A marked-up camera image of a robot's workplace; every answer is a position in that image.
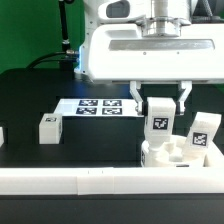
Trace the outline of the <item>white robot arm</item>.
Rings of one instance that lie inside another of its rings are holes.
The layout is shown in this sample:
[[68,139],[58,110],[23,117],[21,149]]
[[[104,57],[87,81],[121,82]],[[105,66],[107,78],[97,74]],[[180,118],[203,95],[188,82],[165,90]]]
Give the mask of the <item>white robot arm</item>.
[[138,90],[177,83],[177,113],[195,83],[224,83],[224,19],[194,14],[208,0],[84,0],[85,40],[75,71],[92,81],[128,82],[137,112],[148,113]]

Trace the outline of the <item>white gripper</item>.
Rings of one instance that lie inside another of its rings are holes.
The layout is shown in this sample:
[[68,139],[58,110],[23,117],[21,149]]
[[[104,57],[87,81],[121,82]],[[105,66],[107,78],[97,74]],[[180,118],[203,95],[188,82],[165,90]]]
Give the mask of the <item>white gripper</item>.
[[180,81],[176,114],[183,116],[191,81],[224,80],[224,24],[185,26],[179,37],[144,37],[135,24],[102,25],[80,49],[79,69],[93,81],[131,81],[142,116],[148,103],[138,81]]

